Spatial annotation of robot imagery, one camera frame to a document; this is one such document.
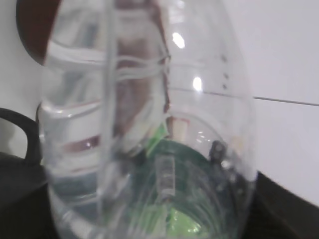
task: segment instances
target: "brown object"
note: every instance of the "brown object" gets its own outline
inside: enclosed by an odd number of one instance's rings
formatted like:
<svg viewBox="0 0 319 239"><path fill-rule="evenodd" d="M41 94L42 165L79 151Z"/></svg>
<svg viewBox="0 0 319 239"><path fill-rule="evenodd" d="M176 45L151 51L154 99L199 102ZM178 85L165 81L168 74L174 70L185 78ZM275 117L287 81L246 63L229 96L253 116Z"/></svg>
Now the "brown object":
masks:
<svg viewBox="0 0 319 239"><path fill-rule="evenodd" d="M17 0L16 26L28 54L43 65L47 43L61 0Z"/></svg>

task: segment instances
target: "tile grout line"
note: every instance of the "tile grout line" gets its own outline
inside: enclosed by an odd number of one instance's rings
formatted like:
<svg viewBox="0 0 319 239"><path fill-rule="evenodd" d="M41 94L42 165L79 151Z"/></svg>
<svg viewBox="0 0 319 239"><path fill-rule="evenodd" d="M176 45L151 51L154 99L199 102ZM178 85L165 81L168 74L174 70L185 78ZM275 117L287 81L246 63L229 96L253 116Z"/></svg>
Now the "tile grout line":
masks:
<svg viewBox="0 0 319 239"><path fill-rule="evenodd" d="M275 102L291 103L291 104L298 104L298 105L305 105L305 106L319 106L319 104L316 104L316 103L307 103L307 102L300 102L300 101L279 100L279 99L273 99L273 98L267 98L267 97L253 97L253 98L257 100L275 101Z"/></svg>

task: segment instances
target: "white wall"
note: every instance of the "white wall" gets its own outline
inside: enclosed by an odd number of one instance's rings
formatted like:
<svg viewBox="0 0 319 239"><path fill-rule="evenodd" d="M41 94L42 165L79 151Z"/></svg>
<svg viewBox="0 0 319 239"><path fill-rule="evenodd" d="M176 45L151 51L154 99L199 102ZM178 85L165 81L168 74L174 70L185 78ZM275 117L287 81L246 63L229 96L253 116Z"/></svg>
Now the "white wall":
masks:
<svg viewBox="0 0 319 239"><path fill-rule="evenodd" d="M32 119L40 101L41 67L24 50L15 25L15 1L0 1L0 107ZM0 121L0 151L24 157L26 138L12 124Z"/></svg>

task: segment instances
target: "clear plastic bottle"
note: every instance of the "clear plastic bottle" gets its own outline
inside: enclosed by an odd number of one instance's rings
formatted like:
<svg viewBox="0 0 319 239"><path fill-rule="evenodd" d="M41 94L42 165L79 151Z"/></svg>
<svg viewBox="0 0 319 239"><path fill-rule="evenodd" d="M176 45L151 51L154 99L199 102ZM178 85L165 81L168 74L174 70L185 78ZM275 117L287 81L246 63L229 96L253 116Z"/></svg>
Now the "clear plastic bottle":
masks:
<svg viewBox="0 0 319 239"><path fill-rule="evenodd" d="M254 111L220 0L64 0L43 80L63 239L240 236Z"/></svg>

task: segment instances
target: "white tile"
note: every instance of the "white tile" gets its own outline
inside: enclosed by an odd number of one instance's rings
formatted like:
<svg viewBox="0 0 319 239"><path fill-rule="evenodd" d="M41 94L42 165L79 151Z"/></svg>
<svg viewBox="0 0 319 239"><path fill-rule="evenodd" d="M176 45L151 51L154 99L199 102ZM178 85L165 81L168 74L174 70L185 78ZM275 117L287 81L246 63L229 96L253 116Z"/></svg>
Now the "white tile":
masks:
<svg viewBox="0 0 319 239"><path fill-rule="evenodd" d="M253 94L319 103L319 1L224 0Z"/></svg>
<svg viewBox="0 0 319 239"><path fill-rule="evenodd" d="M259 170L319 206L319 107L255 103Z"/></svg>

